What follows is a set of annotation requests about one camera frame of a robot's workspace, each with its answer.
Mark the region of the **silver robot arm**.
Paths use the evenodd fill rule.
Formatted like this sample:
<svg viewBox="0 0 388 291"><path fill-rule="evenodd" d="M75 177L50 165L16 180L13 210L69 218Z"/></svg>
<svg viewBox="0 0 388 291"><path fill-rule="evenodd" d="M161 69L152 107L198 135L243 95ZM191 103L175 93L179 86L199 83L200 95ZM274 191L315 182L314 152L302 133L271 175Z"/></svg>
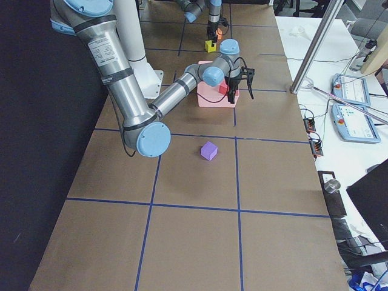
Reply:
<svg viewBox="0 0 388 291"><path fill-rule="evenodd" d="M223 17L222 0L209 0L209 1L189 1L189 0L176 0L175 1L181 10L184 12L184 16L189 23L195 22L204 10L209 10L209 17L207 21L207 40L208 47L215 48L218 39L221 38L222 33L218 33L218 26L221 24L228 27L229 24L225 17Z"/></svg>
<svg viewBox="0 0 388 291"><path fill-rule="evenodd" d="M200 82L217 86L226 82L234 102L241 81L251 84L254 69L246 65L234 39L223 40L219 55L205 64L192 64L165 90L160 71L148 63L135 1L52 1L51 23L57 32L78 37L100 72L112 103L117 105L125 149L146 157L162 155L171 140L163 117Z"/></svg>

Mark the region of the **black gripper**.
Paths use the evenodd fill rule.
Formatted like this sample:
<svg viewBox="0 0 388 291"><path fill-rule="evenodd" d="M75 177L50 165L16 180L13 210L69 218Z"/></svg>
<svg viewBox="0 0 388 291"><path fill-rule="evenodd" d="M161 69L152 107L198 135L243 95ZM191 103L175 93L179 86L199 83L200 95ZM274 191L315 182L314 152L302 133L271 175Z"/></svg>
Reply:
<svg viewBox="0 0 388 291"><path fill-rule="evenodd" d="M246 81L249 90L252 89L253 77L255 75L255 69L248 67L241 67L241 70L237 76L231 77L227 75L225 82L229 89L227 92L227 100L230 104L235 103L235 94L241 81Z"/></svg>
<svg viewBox="0 0 388 291"><path fill-rule="evenodd" d="M217 43L216 30L218 29L219 25L228 27L228 22L227 20L219 20L217 22L208 21L207 23L207 37L210 38L211 46L215 46Z"/></svg>

